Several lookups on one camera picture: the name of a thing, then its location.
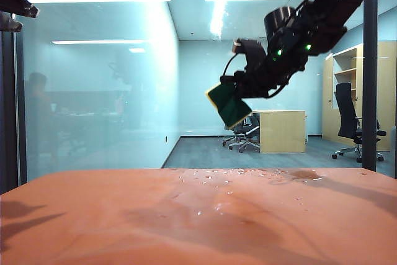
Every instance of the green sponge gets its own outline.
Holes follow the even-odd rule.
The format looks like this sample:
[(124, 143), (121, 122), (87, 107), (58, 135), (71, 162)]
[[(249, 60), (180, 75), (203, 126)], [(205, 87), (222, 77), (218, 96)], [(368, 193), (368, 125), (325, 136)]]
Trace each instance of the green sponge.
[(252, 110), (240, 98), (235, 96), (234, 83), (223, 83), (207, 91), (211, 103), (228, 128), (234, 127)]

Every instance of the gray carpet floor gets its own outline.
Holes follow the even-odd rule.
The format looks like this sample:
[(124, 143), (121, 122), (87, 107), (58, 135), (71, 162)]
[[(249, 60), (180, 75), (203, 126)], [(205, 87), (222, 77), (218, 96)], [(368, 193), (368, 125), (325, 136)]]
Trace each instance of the gray carpet floor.
[[(182, 137), (164, 168), (360, 168), (354, 153), (332, 159), (331, 154), (346, 145), (309, 137), (306, 153), (259, 153), (253, 146), (244, 153), (238, 148), (222, 147), (222, 137)], [(389, 151), (382, 152), (377, 172), (394, 177), (394, 163)]]

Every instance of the orange tabletop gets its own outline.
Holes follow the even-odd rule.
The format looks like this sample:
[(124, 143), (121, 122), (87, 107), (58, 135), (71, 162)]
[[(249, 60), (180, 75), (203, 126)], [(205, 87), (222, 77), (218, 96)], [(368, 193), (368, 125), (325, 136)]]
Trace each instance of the orange tabletop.
[(397, 264), (364, 169), (70, 171), (0, 197), (1, 264)]

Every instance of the chair base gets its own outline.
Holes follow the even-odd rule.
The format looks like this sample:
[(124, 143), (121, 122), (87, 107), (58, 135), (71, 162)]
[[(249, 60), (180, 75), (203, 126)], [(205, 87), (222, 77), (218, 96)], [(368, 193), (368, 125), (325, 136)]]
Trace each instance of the chair base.
[(222, 146), (225, 147), (229, 141), (233, 140), (233, 142), (239, 142), (241, 140), (245, 140), (244, 134), (237, 134), (234, 136), (228, 136), (222, 139)]
[[(343, 155), (344, 153), (347, 152), (354, 152), (356, 155), (356, 161), (358, 163), (362, 162), (362, 145), (356, 144), (355, 147), (351, 147), (351, 148), (343, 148), (341, 150), (335, 151), (335, 153), (332, 155), (333, 159), (336, 159), (338, 155)], [(379, 161), (383, 161), (384, 157), (383, 154), (377, 152), (377, 158)]]
[(238, 152), (243, 153), (248, 145), (251, 145), (251, 146), (256, 147), (256, 148), (260, 148), (261, 147), (258, 144), (255, 144), (255, 143), (245, 139), (243, 141), (235, 142), (235, 143), (230, 144), (229, 145), (229, 149), (232, 150), (234, 146), (239, 146)]

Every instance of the black pillar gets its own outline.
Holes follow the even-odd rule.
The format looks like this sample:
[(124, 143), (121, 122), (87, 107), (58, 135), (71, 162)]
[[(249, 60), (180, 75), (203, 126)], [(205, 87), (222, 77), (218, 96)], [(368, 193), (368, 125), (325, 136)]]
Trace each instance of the black pillar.
[(364, 0), (362, 167), (377, 170), (378, 0)]
[(19, 185), (14, 34), (0, 32), (0, 194)]

